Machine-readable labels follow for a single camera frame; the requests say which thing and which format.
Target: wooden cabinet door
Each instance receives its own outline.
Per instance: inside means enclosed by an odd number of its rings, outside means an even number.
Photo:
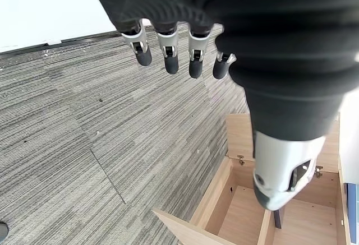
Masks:
[[[252,125],[249,114],[229,114],[226,118],[228,156],[238,159],[254,161]],[[323,167],[325,172],[338,173],[339,165],[339,115],[334,121],[329,134],[326,136],[317,165]]]
[[[249,114],[229,114],[226,118],[228,156],[238,159],[242,155],[244,160],[254,161],[252,124]]]
[[[235,245],[166,212],[157,209],[153,212],[183,245]]]

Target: metal hinge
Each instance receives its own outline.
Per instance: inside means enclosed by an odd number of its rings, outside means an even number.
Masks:
[[[243,155],[237,155],[238,159],[240,160],[240,165],[244,165],[245,162],[244,162],[244,156]]]
[[[321,172],[322,169],[323,167],[321,165],[315,166],[314,176],[316,176],[318,179],[323,176],[323,173]]]

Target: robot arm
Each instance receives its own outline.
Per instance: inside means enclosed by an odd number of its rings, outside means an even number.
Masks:
[[[151,58],[139,22],[153,23],[169,73],[178,70],[177,22],[188,22],[193,78],[213,23],[222,24],[213,73],[221,78],[229,68],[245,89],[257,199],[276,210],[308,184],[344,94],[359,84],[359,0],[100,2],[144,66]]]

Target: wooden board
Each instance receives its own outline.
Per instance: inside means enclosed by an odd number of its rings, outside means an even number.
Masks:
[[[217,204],[208,220],[205,230],[218,235],[220,228],[222,227],[225,215],[232,202],[233,196],[236,193],[237,184],[233,172],[229,175],[229,178],[223,187],[222,193],[218,198]]]
[[[199,203],[190,223],[202,229],[205,229],[212,213],[222,194],[223,188],[231,174],[232,160],[225,157],[218,168],[215,176],[209,184],[201,202]]]
[[[249,114],[229,114],[226,117],[228,156],[237,159],[239,155],[245,160],[254,161],[252,125]],[[338,172],[339,165],[339,118],[333,122],[326,137],[323,149],[318,156],[317,165],[326,172]]]
[[[335,207],[337,203],[338,173],[324,172],[312,181],[294,199],[318,205]]]
[[[229,114],[226,117],[228,156],[237,159],[243,155],[245,160],[254,161],[252,125],[249,114]]]
[[[349,221],[347,210],[347,196],[344,191],[342,171],[339,170],[339,181],[337,188],[337,205],[335,207],[335,220],[337,225],[338,245],[350,245]]]
[[[334,121],[316,161],[323,171],[338,173],[339,168],[339,119]]]
[[[300,200],[286,205],[282,229],[275,229],[273,245],[337,245],[335,209]]]
[[[238,186],[218,236],[240,245],[257,245],[264,217],[254,191]]]
[[[270,210],[265,210],[257,245],[273,245],[274,233],[274,213]]]
[[[166,212],[157,209],[153,212],[183,245],[235,245]]]
[[[244,160],[244,165],[241,165],[238,159],[230,160],[232,160],[233,172],[236,175],[237,184],[253,189],[253,168],[255,162]]]

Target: white wall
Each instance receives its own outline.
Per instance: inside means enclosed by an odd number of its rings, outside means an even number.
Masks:
[[[0,52],[115,30],[98,0],[0,0]]]
[[[339,144],[344,182],[359,184],[359,89],[344,98]]]

